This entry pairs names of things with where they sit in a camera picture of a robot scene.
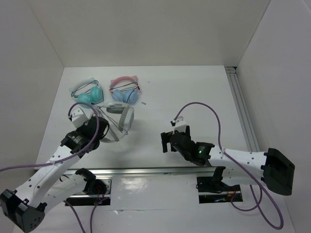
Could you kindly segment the white grey headphones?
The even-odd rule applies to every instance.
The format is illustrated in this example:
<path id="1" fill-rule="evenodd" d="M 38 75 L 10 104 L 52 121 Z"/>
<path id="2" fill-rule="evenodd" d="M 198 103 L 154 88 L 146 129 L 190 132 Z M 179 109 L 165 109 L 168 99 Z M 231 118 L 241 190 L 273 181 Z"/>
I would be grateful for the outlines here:
<path id="1" fill-rule="evenodd" d="M 121 101 L 94 105 L 97 113 L 109 123 L 109 129 L 101 142 L 114 143 L 128 135 L 134 121 L 134 108 Z"/>

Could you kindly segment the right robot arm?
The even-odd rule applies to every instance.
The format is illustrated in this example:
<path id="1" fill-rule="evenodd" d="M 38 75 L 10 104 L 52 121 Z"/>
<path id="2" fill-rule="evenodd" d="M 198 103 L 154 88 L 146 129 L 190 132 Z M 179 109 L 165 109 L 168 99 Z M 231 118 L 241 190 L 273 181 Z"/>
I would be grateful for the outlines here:
<path id="1" fill-rule="evenodd" d="M 189 130 L 161 133 L 161 143 L 163 152 L 179 152 L 197 166 L 215 167 L 212 185 L 217 190 L 244 184 L 268 188 L 283 196 L 292 194 L 295 166 L 277 149 L 229 150 L 212 143 L 194 142 Z"/>

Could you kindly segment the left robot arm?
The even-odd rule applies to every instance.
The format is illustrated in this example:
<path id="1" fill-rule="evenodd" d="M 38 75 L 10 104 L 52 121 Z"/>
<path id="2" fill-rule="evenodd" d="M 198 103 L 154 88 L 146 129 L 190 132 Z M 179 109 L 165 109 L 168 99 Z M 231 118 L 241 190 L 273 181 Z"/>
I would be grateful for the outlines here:
<path id="1" fill-rule="evenodd" d="M 30 233 L 56 205 L 77 193 L 103 196 L 107 187 L 88 169 L 81 168 L 60 181 L 65 172 L 86 153 L 98 148 L 107 120 L 92 117 L 76 130 L 66 134 L 53 156 L 24 184 L 14 191 L 4 190 L 0 206 L 6 217 L 24 233 Z"/>

